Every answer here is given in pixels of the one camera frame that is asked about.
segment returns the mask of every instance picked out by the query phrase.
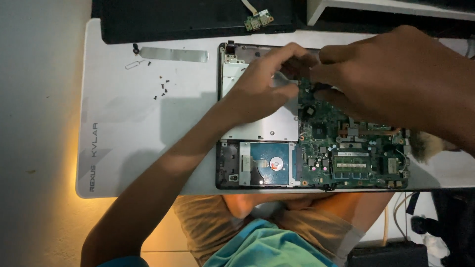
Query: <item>left hand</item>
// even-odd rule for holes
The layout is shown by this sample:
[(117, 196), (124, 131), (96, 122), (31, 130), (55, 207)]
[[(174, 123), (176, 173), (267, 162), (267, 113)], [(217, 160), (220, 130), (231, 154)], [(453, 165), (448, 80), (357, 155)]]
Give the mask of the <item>left hand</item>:
[(296, 43), (276, 48), (252, 61), (229, 93), (218, 102), (234, 125), (251, 123), (273, 114), (297, 97), (298, 86), (271, 87), (272, 76), (291, 57), (303, 58), (308, 51)]

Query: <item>desk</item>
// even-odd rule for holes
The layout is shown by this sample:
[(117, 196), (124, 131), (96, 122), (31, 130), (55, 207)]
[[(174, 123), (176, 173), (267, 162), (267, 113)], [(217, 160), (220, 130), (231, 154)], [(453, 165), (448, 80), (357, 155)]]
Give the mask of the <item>desk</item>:
[[(197, 63), (151, 59), (126, 70), (125, 65), (142, 60), (140, 56), (134, 56), (131, 44), (106, 45), (101, 39), (100, 20), (90, 20), (85, 37), (77, 194), (83, 198), (118, 196), (200, 120), (217, 101), (220, 43), (234, 40), (283, 46), (295, 41), (303, 47), (321, 48), (371, 36), (299, 30), (285, 34), (140, 43), (139, 47), (206, 50), (209, 60)], [(442, 39), (441, 42), (461, 54), (467, 50), (466, 40)], [(161, 84), (168, 91), (165, 96), (161, 96)], [(93, 149), (95, 158), (91, 157)], [(321, 192), (297, 189), (220, 191), (215, 187), (215, 164), (215, 149), (212, 149), (181, 193)], [(95, 170), (91, 170), (91, 165), (95, 165)], [(412, 177), (408, 190), (475, 186), (475, 161), (466, 153), (444, 152), (433, 158), (429, 165), (416, 164), (412, 158), (409, 170)]]

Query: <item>black screw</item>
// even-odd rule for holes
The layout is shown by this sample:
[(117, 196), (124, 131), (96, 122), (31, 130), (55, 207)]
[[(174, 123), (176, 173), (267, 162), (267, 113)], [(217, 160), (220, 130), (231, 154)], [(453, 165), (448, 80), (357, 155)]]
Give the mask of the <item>black screw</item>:
[(137, 44), (132, 44), (133, 46), (133, 53), (138, 55), (140, 53), (139, 46)]

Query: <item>white shelf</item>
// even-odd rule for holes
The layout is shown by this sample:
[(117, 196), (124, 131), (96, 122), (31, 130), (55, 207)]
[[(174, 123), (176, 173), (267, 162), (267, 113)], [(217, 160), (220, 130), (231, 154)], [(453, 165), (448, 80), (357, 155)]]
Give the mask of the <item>white shelf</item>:
[(307, 0), (307, 25), (313, 26), (326, 7), (475, 21), (475, 12), (448, 10), (396, 0)]

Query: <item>hand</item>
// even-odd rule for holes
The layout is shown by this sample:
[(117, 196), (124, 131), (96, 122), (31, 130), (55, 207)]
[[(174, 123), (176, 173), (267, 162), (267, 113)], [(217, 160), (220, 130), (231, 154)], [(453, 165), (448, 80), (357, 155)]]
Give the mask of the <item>hand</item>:
[(217, 103), (233, 125), (251, 123), (273, 114), (288, 100), (297, 97), (298, 86), (271, 87), (272, 76), (291, 57), (300, 58), (307, 50), (296, 43), (276, 48), (252, 61), (228, 94)]
[(355, 119), (437, 132), (474, 114), (474, 62), (414, 27), (326, 46), (319, 57), (312, 81), (341, 92), (327, 89), (315, 97)]

